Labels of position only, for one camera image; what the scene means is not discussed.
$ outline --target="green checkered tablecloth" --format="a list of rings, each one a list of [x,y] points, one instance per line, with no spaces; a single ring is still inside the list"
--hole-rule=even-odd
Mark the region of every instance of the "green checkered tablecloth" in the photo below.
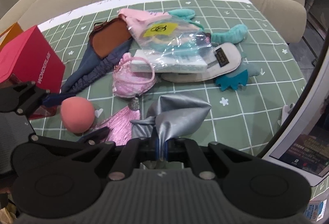
[[[78,68],[94,23],[111,20],[119,9],[127,7],[161,12],[190,8],[196,13],[193,20],[201,23],[205,32],[225,32],[241,23],[248,27],[248,36],[236,46],[246,54],[244,62],[257,63],[261,75],[250,78],[247,86],[222,92],[212,80],[200,83],[162,81],[140,98],[140,108],[145,116],[150,104],[160,95],[192,92],[208,101],[212,109],[201,128],[188,137],[199,145],[216,140],[250,154],[259,153],[279,129],[282,107],[298,100],[306,81],[283,38],[252,4],[218,0],[139,3],[85,15],[52,27],[43,34],[65,63],[64,81]],[[134,54],[137,48],[134,43],[131,53]],[[110,73],[79,96],[90,100],[98,110],[98,123],[127,105],[126,101],[113,96]],[[38,135],[61,140],[78,139],[65,129],[59,114],[31,123]]]

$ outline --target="tassel cap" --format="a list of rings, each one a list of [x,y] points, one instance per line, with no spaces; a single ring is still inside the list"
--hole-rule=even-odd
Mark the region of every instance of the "tassel cap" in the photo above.
[[[136,97],[132,98],[128,104],[128,108],[131,111],[138,111],[139,110],[139,99]]]

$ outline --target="white monitor frame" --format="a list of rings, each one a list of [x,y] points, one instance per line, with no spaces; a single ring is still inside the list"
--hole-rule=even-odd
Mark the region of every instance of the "white monitor frame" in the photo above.
[[[271,163],[289,168],[294,170],[304,176],[311,186],[318,185],[322,180],[324,180],[328,175],[325,174],[323,177],[314,175],[287,163],[284,163],[278,160],[294,143],[298,136],[302,133],[308,134],[310,131],[310,122],[314,116],[320,115],[319,111],[324,104],[324,100],[328,96],[329,92],[329,50],[326,52],[324,49],[321,53],[325,54],[319,73],[316,76],[316,79],[307,94],[304,102],[302,103],[300,109],[297,111],[296,115],[292,121],[288,124],[288,127],[283,131],[282,135],[278,140],[273,144],[273,146],[265,153],[263,159]]]

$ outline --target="pink ball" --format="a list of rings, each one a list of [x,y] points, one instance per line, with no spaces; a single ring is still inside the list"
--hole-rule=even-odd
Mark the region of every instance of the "pink ball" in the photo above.
[[[95,109],[93,104],[82,97],[65,99],[60,107],[64,127],[72,133],[83,133],[93,124]]]

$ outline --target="white heart print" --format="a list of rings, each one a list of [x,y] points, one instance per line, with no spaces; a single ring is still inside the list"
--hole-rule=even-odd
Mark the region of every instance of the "white heart print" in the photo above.
[[[99,109],[99,110],[95,110],[95,116],[98,118],[103,112],[103,108]]]

